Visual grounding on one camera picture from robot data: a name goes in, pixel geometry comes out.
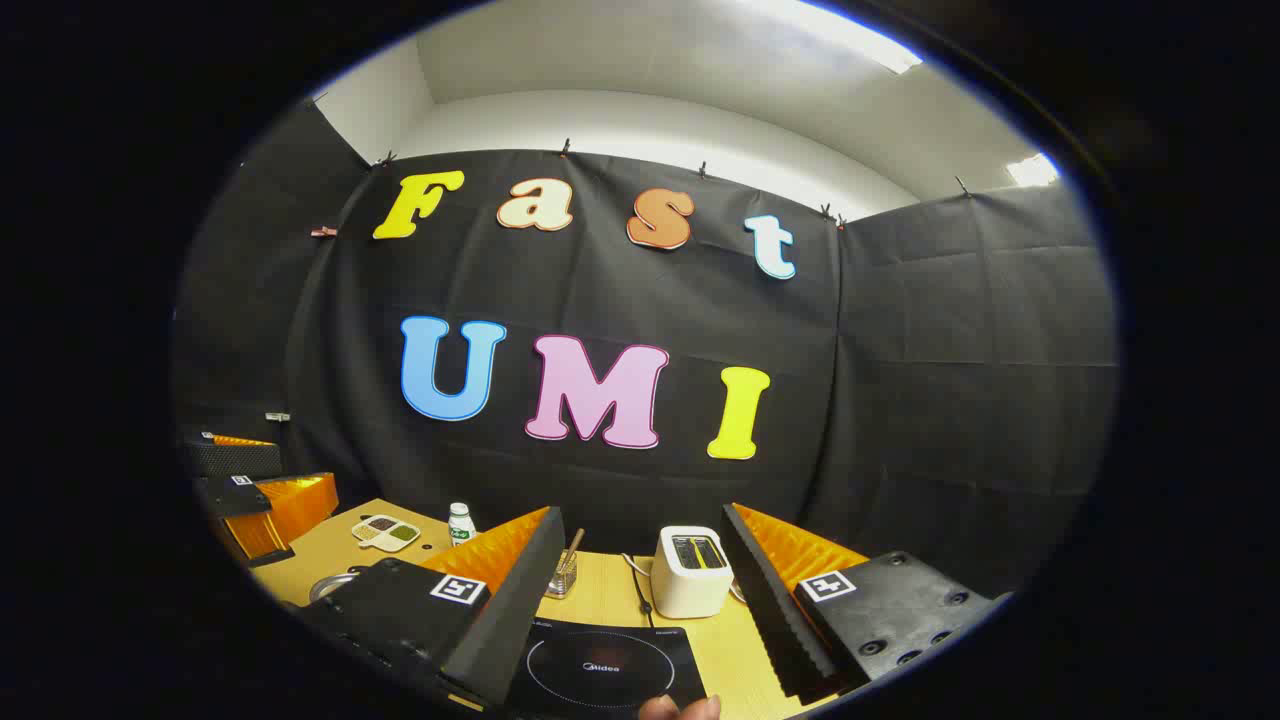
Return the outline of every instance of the ceiling light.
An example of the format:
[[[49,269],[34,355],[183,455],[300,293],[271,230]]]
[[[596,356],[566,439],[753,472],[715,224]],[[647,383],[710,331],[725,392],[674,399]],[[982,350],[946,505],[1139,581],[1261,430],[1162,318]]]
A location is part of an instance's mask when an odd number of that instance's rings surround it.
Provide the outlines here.
[[[1057,179],[1057,168],[1053,163],[1050,163],[1048,158],[1043,152],[1036,154],[1021,163],[1010,163],[1005,165],[1009,169],[1009,174],[1020,186],[1028,184],[1048,184]]]
[[[780,23],[799,27],[829,42],[844,45],[850,50],[876,60],[895,73],[905,73],[920,59],[914,53],[883,35],[863,27],[854,20],[809,5],[799,0],[753,0],[751,9],[772,17]]]

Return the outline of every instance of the induction cooktop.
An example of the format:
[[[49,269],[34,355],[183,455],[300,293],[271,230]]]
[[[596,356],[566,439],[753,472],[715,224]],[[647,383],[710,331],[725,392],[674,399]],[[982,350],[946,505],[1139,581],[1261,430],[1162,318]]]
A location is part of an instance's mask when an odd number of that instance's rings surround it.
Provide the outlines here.
[[[634,720],[646,700],[707,697],[684,628],[534,620],[507,705],[526,720]]]

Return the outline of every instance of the white toaster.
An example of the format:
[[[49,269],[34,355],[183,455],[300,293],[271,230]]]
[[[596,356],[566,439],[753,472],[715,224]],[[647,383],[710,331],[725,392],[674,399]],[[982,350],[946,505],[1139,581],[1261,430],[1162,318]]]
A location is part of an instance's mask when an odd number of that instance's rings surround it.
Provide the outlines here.
[[[733,569],[716,530],[669,525],[658,533],[649,584],[663,618],[710,618],[724,607],[732,583]]]

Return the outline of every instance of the white wall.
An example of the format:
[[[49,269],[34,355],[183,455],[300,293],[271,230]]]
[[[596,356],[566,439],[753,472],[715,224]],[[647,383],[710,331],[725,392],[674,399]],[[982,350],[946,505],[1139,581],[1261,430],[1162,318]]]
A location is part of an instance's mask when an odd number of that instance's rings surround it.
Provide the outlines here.
[[[399,42],[316,90],[329,124],[366,163],[387,156],[431,108],[417,42]]]
[[[334,127],[352,141],[342,127]],[[570,151],[692,170],[705,160],[708,174],[814,209],[831,202],[831,214],[845,219],[918,202],[860,163],[777,126],[631,92],[512,92],[434,105],[401,136],[394,151],[398,158],[412,158],[463,150],[559,150],[566,137],[572,141]]]

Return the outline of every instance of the letter m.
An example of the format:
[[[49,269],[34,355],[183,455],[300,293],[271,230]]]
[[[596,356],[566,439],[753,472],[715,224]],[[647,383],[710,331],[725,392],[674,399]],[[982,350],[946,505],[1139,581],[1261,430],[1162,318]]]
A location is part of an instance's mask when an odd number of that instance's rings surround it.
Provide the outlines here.
[[[632,345],[618,355],[603,382],[586,357],[582,341],[570,336],[543,336],[534,342],[543,356],[543,387],[538,415],[525,424],[525,432],[539,439],[564,439],[568,425],[561,421],[561,407],[568,405],[577,436],[591,439],[609,409],[613,424],[604,429],[604,442],[614,447],[645,450],[658,445],[653,432],[653,405],[658,373],[671,356],[649,345]]]

